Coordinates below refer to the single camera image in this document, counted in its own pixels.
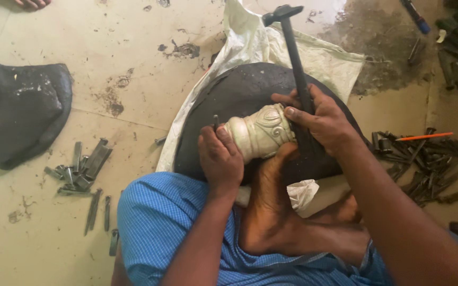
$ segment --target blue checkered cloth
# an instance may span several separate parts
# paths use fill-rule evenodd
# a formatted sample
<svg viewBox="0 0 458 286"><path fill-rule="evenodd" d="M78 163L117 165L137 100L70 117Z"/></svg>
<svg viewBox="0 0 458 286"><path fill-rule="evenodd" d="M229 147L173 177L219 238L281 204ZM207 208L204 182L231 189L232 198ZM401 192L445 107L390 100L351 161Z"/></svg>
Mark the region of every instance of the blue checkered cloth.
<svg viewBox="0 0 458 286"><path fill-rule="evenodd" d="M134 285L156 285L206 201L208 185L186 176L157 172L133 181L118 205L123 259ZM329 253L286 257L252 256L238 246L240 214L227 221L220 255L219 285L393 285L369 243L361 267Z"/></svg>

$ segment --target hammer handle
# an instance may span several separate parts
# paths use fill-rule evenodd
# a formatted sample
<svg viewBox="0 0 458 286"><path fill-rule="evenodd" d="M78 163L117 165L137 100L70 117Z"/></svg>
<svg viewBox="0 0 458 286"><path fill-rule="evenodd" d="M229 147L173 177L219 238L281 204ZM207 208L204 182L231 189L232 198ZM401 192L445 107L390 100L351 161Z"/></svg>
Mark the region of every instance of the hammer handle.
<svg viewBox="0 0 458 286"><path fill-rule="evenodd" d="M296 89L298 90L298 96L300 97L301 105L305 112L314 115L314 102L310 96L309 89L307 88L307 80L305 79L305 73L303 72L300 54L298 53L298 47L296 47L296 40L294 38L293 28L291 27L291 21L289 18L284 18L280 21L280 23L282 24L285 44L288 47L291 65L293 66Z"/></svg>
<svg viewBox="0 0 458 286"><path fill-rule="evenodd" d="M309 114L315 114L314 101L310 96L309 89L307 88L307 79L305 78L305 73L303 72L303 66L300 60L300 54L298 53L298 47L296 47L296 40L293 34L293 28L291 27L291 21L289 18L283 18L280 23L282 24L282 31L284 33L285 44L288 47L289 57L291 60L291 65L293 66L294 79L296 81L296 90L298 91L298 96L300 97L300 102L303 107L303 110ZM296 134L298 139L298 147L301 154L312 153L313 150L324 150L319 141L317 141L313 136L308 132L306 138L301 139L300 134Z"/></svg>

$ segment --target orange pencil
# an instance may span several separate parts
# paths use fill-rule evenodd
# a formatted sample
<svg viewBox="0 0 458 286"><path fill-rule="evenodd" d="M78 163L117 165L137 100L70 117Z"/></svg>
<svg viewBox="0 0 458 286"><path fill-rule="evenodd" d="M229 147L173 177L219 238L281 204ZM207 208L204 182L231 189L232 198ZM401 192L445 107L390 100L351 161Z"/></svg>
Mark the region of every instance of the orange pencil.
<svg viewBox="0 0 458 286"><path fill-rule="evenodd" d="M416 140L416 139L426 139L426 138L442 137L442 136L449 136L449 135L453 135L453 132L438 133L438 134L432 134L432 135L413 136L413 137L406 137L406 138L399 138L399 139L397 139L396 141L407 141L407 140Z"/></svg>

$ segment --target person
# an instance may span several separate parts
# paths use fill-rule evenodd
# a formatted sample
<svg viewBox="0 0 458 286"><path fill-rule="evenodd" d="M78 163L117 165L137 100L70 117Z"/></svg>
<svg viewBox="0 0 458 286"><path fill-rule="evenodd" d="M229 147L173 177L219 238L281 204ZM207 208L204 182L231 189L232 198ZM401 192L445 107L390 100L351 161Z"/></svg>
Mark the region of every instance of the person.
<svg viewBox="0 0 458 286"><path fill-rule="evenodd" d="M134 285L458 285L458 237L391 180L333 99L309 91L315 115L295 108L296 91L272 99L295 106L285 116L337 159L352 193L298 216L281 175L297 155L290 142L262 164L240 209L242 156L224 128L204 127L207 183L157 172L122 194L118 228Z"/></svg>
<svg viewBox="0 0 458 286"><path fill-rule="evenodd" d="M21 6L22 8L28 8L32 10L38 10L45 8L45 6L49 5L52 0L14 0L17 5Z"/></svg>

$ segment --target black rubber pad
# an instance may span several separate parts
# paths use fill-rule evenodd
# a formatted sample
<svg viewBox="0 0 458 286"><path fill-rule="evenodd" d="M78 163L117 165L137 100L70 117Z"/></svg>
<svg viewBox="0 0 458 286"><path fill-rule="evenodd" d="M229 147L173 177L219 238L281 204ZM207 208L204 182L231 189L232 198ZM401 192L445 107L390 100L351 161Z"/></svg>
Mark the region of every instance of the black rubber pad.
<svg viewBox="0 0 458 286"><path fill-rule="evenodd" d="M347 106L324 84L309 75L306 78L307 82L314 83L335 100L367 146L370 146ZM234 116L245 117L256 113L264 105L274 104L271 100L273 93L289 94L294 88L293 70L265 62L241 65L218 76L200 92L188 114L175 157L175 172L206 180L200 167L197 138L202 127L213 124L214 114L218 114L221 123ZM262 159L253 159L245 166L242 184L251 181L261 162ZM342 170L333 157L320 149L314 150L314 154L307 158L289 162L283 173L284 183L289 185L307 179L340 175Z"/></svg>
<svg viewBox="0 0 458 286"><path fill-rule="evenodd" d="M0 168L14 168L45 152L65 126L71 106L66 65L0 65Z"/></svg>

